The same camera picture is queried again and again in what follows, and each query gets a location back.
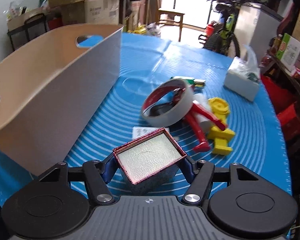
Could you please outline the green white carton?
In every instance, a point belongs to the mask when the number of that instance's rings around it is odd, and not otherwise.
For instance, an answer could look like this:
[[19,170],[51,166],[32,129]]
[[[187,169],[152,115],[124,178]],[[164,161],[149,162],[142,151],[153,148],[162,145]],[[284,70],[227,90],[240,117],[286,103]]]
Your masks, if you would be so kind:
[[285,33],[277,50],[276,58],[284,65],[286,70],[293,72],[295,63],[300,55],[300,42]]

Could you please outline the yellow plastic toy part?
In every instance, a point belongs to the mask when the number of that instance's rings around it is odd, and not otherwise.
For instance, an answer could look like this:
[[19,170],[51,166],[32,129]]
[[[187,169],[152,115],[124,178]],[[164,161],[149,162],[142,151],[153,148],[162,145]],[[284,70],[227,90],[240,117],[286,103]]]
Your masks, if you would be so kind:
[[213,140],[213,154],[229,155],[233,149],[229,146],[229,142],[236,133],[228,127],[227,117],[230,114],[229,104],[222,98],[214,97],[208,100],[212,113],[220,120],[218,126],[213,126],[207,138]]

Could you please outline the wooden chair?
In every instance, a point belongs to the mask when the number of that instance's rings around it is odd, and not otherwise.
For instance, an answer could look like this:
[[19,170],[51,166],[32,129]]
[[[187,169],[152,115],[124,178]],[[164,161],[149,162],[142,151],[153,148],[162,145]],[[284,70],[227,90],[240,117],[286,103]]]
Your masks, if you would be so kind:
[[156,12],[155,12],[155,22],[158,25],[170,25],[179,27],[179,37],[178,41],[181,41],[181,35],[183,30],[183,19],[184,13],[177,12],[175,9],[164,9],[162,6],[162,0],[156,0]]

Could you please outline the black metal shelf rack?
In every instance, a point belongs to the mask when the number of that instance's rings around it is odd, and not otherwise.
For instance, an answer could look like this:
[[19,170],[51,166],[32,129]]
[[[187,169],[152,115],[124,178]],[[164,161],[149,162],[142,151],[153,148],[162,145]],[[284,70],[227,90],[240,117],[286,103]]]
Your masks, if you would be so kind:
[[12,39],[13,35],[15,35],[17,33],[21,33],[22,31],[24,31],[27,42],[30,42],[31,39],[30,39],[30,35],[29,35],[29,29],[34,27],[34,26],[37,26],[41,23],[43,24],[44,30],[47,33],[47,31],[48,31],[47,22],[46,22],[46,16],[45,16],[44,13],[39,13],[39,14],[36,14],[34,16],[31,16],[29,19],[24,21],[24,24],[22,26],[17,27],[16,29],[13,29],[13,30],[9,30],[7,32],[7,36],[10,39],[12,51],[15,51],[15,46],[13,44],[13,39]]

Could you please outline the lower cardboard box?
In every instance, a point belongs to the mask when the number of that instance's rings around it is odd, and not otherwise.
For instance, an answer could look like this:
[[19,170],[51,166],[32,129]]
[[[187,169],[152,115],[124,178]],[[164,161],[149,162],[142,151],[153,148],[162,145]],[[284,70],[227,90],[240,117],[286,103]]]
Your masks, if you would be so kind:
[[120,0],[85,0],[61,6],[64,25],[119,24]]

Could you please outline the white tissue pack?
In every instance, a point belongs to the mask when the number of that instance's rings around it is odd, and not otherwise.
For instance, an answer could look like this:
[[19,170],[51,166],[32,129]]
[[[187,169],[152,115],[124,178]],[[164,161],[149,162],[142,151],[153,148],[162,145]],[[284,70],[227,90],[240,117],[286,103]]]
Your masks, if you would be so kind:
[[253,102],[260,87],[260,69],[253,49],[247,45],[244,47],[247,50],[247,61],[234,57],[226,72],[223,85]]

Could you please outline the red patterned gift box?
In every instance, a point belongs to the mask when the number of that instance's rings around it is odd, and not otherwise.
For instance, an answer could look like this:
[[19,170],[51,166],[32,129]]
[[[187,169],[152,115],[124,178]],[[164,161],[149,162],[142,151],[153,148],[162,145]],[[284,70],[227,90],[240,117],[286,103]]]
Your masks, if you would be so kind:
[[172,179],[187,157],[162,127],[113,149],[123,179],[133,195],[141,196]]

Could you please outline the white USB charger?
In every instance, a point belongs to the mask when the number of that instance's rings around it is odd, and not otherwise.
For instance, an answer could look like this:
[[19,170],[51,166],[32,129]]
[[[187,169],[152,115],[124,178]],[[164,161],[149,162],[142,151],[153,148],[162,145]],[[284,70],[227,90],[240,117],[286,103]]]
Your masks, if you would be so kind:
[[148,133],[151,133],[159,129],[158,127],[143,127],[143,126],[134,126],[132,129],[132,139],[142,137]]

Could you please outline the blue silicone baking mat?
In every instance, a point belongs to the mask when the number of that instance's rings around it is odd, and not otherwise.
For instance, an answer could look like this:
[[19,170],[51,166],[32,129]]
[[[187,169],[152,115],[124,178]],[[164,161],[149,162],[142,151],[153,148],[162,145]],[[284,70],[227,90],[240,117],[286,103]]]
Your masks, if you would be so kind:
[[[103,160],[133,139],[133,129],[166,127],[193,160],[217,167],[241,164],[291,192],[289,161],[280,122],[261,86],[253,101],[224,88],[232,60],[205,49],[157,37],[123,34],[120,75],[78,137],[65,162],[69,167]],[[204,94],[220,105],[234,131],[228,155],[195,152],[201,145],[194,115],[203,110],[181,76],[205,80]]]

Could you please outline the green black bicycle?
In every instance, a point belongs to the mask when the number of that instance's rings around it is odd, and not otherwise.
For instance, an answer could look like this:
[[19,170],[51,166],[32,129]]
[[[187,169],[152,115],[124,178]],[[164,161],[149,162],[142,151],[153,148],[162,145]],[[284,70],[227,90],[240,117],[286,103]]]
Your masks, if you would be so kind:
[[230,3],[218,2],[216,11],[221,13],[224,22],[219,29],[214,30],[213,33],[205,39],[203,48],[228,56],[230,45],[233,43],[234,57],[241,57],[240,45],[235,35],[235,26],[239,10],[235,5]]

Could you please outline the beige plastic storage bin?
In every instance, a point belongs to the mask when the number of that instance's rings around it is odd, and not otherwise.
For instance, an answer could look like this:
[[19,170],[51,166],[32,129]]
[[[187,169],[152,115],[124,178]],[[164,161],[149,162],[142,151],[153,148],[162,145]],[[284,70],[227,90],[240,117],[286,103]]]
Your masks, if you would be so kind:
[[48,31],[0,62],[0,151],[34,175],[63,161],[120,73],[120,25]]

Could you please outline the red Ultraman action figure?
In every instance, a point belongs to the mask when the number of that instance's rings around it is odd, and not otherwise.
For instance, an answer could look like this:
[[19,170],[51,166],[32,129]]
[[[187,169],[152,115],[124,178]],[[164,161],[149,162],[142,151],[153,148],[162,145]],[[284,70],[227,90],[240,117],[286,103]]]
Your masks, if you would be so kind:
[[228,127],[220,118],[201,105],[196,99],[192,100],[192,106],[184,116],[184,119],[190,125],[199,141],[199,144],[193,148],[196,153],[207,152],[211,149],[205,137],[205,129],[210,129],[212,124],[221,131],[226,130]]

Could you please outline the black earbuds case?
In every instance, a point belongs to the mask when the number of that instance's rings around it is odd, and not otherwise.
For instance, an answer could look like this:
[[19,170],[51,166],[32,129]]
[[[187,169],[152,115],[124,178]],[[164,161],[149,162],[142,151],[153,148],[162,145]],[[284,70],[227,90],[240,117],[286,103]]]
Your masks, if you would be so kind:
[[150,116],[160,116],[165,114],[166,112],[170,111],[174,107],[172,102],[161,103],[154,105],[149,110]]

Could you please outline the white tape roll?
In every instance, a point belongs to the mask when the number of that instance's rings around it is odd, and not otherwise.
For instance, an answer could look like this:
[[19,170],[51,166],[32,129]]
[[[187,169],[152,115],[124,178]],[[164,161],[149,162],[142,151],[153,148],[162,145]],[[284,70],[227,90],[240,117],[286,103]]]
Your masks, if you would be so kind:
[[153,127],[168,127],[191,109],[193,89],[183,79],[170,79],[157,87],[141,106],[141,116]]

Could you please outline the white cabinet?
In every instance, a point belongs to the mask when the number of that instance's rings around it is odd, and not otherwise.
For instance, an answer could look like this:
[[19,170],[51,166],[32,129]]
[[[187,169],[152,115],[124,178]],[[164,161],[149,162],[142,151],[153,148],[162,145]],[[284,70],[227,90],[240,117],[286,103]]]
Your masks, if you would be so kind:
[[240,45],[241,58],[247,58],[247,50],[244,47],[247,45],[254,50],[257,60],[261,61],[282,20],[282,16],[265,5],[241,5],[234,31]]

